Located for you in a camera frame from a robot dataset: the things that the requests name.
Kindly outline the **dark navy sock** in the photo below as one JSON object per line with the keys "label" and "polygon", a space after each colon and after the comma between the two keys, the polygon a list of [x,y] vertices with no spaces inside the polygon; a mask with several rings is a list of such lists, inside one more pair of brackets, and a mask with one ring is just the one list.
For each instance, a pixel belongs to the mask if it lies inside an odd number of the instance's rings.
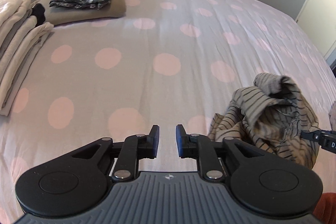
{"label": "dark navy sock", "polygon": [[36,27],[42,25],[46,21],[44,6],[40,3],[34,5],[31,16],[35,16],[37,19]]}

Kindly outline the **beige striped shirt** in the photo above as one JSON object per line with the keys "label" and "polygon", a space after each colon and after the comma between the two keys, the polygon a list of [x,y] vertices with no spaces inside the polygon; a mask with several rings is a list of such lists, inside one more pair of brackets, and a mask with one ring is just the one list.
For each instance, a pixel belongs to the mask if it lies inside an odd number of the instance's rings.
{"label": "beige striped shirt", "polygon": [[318,118],[288,76],[259,73],[253,86],[236,90],[225,114],[215,114],[208,137],[240,139],[312,169],[319,145],[301,132],[319,129]]}

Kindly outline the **beige folded blanket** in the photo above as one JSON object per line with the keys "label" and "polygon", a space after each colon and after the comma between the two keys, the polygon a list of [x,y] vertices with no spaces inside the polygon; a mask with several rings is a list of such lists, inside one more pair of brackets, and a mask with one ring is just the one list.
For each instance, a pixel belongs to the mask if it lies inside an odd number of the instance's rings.
{"label": "beige folded blanket", "polygon": [[112,0],[99,10],[50,7],[49,2],[50,0],[36,0],[32,6],[40,3],[45,8],[46,21],[54,26],[84,20],[120,18],[126,14],[125,0]]}

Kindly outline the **white door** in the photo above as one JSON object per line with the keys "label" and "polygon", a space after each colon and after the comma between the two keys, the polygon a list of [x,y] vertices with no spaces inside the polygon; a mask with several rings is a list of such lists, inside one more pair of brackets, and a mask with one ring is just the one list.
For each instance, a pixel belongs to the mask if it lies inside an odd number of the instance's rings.
{"label": "white door", "polygon": [[328,59],[335,50],[335,0],[306,0],[297,24]]}

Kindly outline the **stack of cream folded clothes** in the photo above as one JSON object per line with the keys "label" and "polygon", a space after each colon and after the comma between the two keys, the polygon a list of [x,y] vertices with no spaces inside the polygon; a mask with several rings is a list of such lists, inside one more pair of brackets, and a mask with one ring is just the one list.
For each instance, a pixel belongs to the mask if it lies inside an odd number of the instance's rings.
{"label": "stack of cream folded clothes", "polygon": [[31,0],[1,0],[1,115],[13,102],[38,51],[54,25],[35,26]]}

